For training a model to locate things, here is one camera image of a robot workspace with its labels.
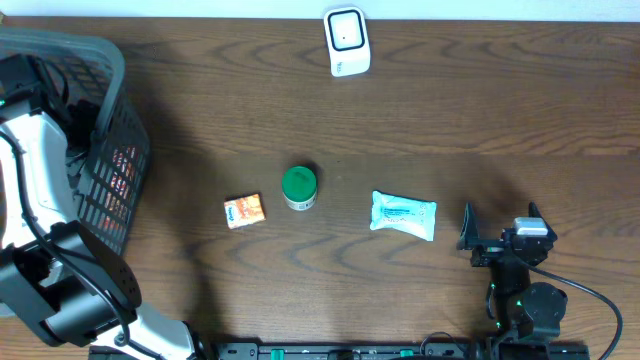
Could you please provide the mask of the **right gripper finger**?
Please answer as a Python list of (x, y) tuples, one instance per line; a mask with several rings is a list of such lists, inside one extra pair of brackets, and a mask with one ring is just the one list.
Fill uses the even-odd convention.
[(544, 223), (544, 226), (547, 230), (546, 237), (550, 239), (551, 242), (555, 242), (558, 239), (556, 232), (552, 229), (552, 227), (548, 224), (548, 222), (541, 215), (540, 210), (534, 202), (530, 202), (528, 205), (528, 213), (530, 217), (539, 218)]
[(476, 215), (472, 205), (467, 203), (464, 211), (464, 218), (459, 240), (456, 244), (457, 250), (473, 250), (479, 246), (481, 242), (478, 227), (476, 223)]

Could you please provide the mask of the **white wet wipes pack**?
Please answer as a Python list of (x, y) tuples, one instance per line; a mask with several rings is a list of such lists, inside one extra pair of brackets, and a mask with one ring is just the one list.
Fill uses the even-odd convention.
[(373, 191), (370, 229), (393, 229), (433, 242), (436, 212), (436, 202)]

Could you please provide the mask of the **green lid jar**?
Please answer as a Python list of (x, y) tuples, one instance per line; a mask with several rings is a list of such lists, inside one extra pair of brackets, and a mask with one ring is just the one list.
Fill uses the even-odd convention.
[(308, 210), (317, 200), (317, 178), (308, 167), (289, 168), (282, 177), (281, 187), (285, 202), (292, 210)]

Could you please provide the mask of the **small orange box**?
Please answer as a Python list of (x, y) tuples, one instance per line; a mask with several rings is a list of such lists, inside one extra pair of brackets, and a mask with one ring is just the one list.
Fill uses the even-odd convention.
[(229, 229), (237, 229), (266, 220), (259, 194), (252, 194), (224, 202)]

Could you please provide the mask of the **red orange snack bag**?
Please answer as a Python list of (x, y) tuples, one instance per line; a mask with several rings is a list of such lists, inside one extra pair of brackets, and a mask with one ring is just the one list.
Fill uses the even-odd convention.
[(134, 180), (135, 169), (133, 160), (137, 156), (134, 146), (116, 149), (113, 163), (116, 172), (110, 175), (111, 192), (106, 194), (104, 205), (111, 212), (102, 221), (102, 227), (107, 232), (118, 232), (127, 222), (129, 216), (128, 201), (131, 199), (131, 182)]

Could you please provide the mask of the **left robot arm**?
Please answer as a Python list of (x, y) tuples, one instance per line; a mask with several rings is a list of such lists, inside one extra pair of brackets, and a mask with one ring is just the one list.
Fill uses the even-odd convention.
[(42, 342), (103, 355), (206, 359), (188, 324), (142, 300), (122, 243), (147, 138), (112, 70), (19, 51), (1, 59), (1, 300)]

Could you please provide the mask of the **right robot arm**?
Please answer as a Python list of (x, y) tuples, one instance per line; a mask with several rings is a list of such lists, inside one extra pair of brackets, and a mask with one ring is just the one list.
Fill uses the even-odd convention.
[(497, 332), (469, 345), (469, 359), (549, 359), (550, 341), (560, 335), (567, 295), (546, 282), (533, 283), (530, 272), (543, 262), (557, 240), (537, 206), (517, 217), (496, 239), (479, 234), (470, 204), (465, 206), (459, 250), (471, 253), (473, 267), (490, 270), (485, 307)]

